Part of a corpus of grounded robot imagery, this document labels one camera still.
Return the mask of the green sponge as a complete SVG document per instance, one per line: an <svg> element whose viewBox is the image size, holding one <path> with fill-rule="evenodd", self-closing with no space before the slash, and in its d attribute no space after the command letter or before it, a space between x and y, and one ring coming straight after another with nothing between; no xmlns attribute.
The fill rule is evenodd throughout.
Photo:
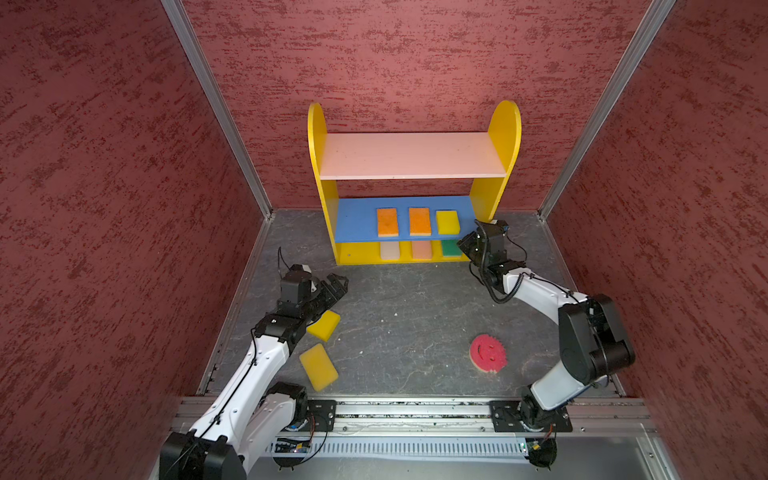
<svg viewBox="0 0 768 480"><path fill-rule="evenodd" d="M441 249L444 258L461 258L463 256L463 252L455 240L442 240Z"/></svg>

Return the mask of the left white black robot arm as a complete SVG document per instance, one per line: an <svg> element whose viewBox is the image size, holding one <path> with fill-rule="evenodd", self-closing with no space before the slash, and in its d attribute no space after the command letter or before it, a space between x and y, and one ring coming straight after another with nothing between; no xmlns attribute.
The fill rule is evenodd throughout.
<svg viewBox="0 0 768 480"><path fill-rule="evenodd" d="M240 366L185 433L169 435L159 454L160 479L245 479L286 427L308 418L306 389L273 381L304 337L348 292L349 280L316 277L294 264L282 277L276 307L251 329Z"/></svg>

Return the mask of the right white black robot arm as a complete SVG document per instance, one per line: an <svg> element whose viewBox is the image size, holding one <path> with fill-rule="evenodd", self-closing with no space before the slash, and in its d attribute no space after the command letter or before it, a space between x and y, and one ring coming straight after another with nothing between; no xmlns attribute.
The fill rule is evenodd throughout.
<svg viewBox="0 0 768 480"><path fill-rule="evenodd" d="M527 387L513 415L523 429L543 431L566 413L569 401L634 364L635 349L610 297L569 290L534 273L525 262L509 259L506 222L475 224L458 247L491 299L497 304L522 301L558 327L558 363Z"/></svg>

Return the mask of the small yellow square sponge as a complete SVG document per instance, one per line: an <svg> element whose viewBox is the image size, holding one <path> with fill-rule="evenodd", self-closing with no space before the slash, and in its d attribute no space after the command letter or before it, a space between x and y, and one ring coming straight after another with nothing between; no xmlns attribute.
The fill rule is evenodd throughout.
<svg viewBox="0 0 768 480"><path fill-rule="evenodd" d="M459 235L461 231L458 212L455 210L440 210L436 212L438 234L441 236Z"/></svg>

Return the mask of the left circuit board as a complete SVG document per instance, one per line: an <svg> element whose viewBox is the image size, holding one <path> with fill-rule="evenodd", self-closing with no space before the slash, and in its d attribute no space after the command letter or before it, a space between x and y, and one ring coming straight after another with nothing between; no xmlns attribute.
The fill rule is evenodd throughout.
<svg viewBox="0 0 768 480"><path fill-rule="evenodd" d="M313 442L310 439L277 438L273 452L276 454L307 455L312 451Z"/></svg>

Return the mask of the circuit board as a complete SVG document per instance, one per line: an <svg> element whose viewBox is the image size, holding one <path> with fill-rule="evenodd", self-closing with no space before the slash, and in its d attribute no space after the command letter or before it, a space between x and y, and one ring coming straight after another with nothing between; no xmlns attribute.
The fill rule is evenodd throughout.
<svg viewBox="0 0 768 480"><path fill-rule="evenodd" d="M527 456L556 456L557 442L553 439L527 439Z"/></svg>
<svg viewBox="0 0 768 480"><path fill-rule="evenodd" d="M276 454L307 455L312 451L313 442L310 439L277 438L273 452Z"/></svg>

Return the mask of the right circuit board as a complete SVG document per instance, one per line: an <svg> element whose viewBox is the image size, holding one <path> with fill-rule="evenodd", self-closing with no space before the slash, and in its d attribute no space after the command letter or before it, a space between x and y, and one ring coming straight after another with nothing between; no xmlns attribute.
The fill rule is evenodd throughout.
<svg viewBox="0 0 768 480"><path fill-rule="evenodd" d="M553 439L527 439L527 456L556 456L557 442Z"/></svg>

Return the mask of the pink round smiley sponge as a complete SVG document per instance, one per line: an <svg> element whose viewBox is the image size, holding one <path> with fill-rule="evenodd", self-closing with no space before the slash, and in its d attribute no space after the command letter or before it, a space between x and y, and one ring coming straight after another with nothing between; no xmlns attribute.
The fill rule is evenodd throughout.
<svg viewBox="0 0 768 480"><path fill-rule="evenodd" d="M472 341L469 358L478 370L485 373L499 373L508 364L503 344L488 334L479 335Z"/></svg>

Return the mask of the aluminium front rail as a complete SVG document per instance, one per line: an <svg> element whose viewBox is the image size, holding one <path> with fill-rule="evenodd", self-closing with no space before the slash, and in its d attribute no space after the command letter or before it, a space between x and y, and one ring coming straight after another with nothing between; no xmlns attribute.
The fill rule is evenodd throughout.
<svg viewBox="0 0 768 480"><path fill-rule="evenodd" d="M328 409L322 404L333 401ZM365 397L318 396L310 401L336 435L481 436L516 429L485 397ZM561 419L571 428L558 433L576 437L656 436L658 429L645 402L639 398L580 398L566 406Z"/></svg>

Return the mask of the large yellow sponge front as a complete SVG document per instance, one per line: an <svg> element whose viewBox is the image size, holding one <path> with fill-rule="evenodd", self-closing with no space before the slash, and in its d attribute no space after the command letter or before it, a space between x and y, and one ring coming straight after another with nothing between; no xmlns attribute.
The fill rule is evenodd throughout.
<svg viewBox="0 0 768 480"><path fill-rule="evenodd" d="M339 374L321 344L314 345L299 356L300 363L316 392L333 384Z"/></svg>

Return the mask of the orange sponge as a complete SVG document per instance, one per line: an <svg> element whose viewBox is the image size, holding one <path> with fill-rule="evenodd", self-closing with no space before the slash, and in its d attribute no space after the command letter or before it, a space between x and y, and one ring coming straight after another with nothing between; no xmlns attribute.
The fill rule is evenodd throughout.
<svg viewBox="0 0 768 480"><path fill-rule="evenodd" d="M391 238L399 236L398 212L396 208L377 210L377 236Z"/></svg>
<svg viewBox="0 0 768 480"><path fill-rule="evenodd" d="M425 237L432 235L430 209L426 207L414 207L408 211L409 235L413 237Z"/></svg>

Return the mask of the cream white sponge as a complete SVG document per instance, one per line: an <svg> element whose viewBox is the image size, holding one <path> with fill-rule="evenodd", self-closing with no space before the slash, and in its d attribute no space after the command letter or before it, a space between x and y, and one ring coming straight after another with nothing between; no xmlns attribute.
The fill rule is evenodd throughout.
<svg viewBox="0 0 768 480"><path fill-rule="evenodd" d="M400 245L397 241L379 243L379 255L382 261L399 261L401 257Z"/></svg>

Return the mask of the yellow shelf unit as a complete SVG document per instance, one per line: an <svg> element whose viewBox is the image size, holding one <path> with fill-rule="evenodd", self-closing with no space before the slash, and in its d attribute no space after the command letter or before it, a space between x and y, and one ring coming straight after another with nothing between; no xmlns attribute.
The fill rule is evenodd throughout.
<svg viewBox="0 0 768 480"><path fill-rule="evenodd" d="M331 133L322 107L310 105L308 149L334 259L340 266L462 262L444 258L441 241L458 242L476 229L475 221L490 222L516 164L522 140L519 107L505 100L489 127L481 132L452 133ZM466 195L410 194L396 197L344 198L341 181L461 180L472 184ZM409 235L408 211L430 209L432 235ZM396 208L399 236L377 236L377 210ZM438 234L436 212L455 210L459 235ZM432 242L431 260L414 260L412 241ZM399 261L382 261L379 243L397 241Z"/></svg>

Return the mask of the salmon pink sponge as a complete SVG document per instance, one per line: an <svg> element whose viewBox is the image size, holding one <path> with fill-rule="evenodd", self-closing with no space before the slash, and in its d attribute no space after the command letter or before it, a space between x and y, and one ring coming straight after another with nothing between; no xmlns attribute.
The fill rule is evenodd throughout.
<svg viewBox="0 0 768 480"><path fill-rule="evenodd" d="M414 260L431 260L433 258L432 242L429 240L412 241L411 256Z"/></svg>

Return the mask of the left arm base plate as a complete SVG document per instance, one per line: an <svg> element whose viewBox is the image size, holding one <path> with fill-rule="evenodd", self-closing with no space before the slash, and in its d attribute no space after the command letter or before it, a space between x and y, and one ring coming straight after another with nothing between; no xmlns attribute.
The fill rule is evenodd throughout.
<svg viewBox="0 0 768 480"><path fill-rule="evenodd" d="M300 432L332 432L338 402L333 399L309 399L306 421Z"/></svg>

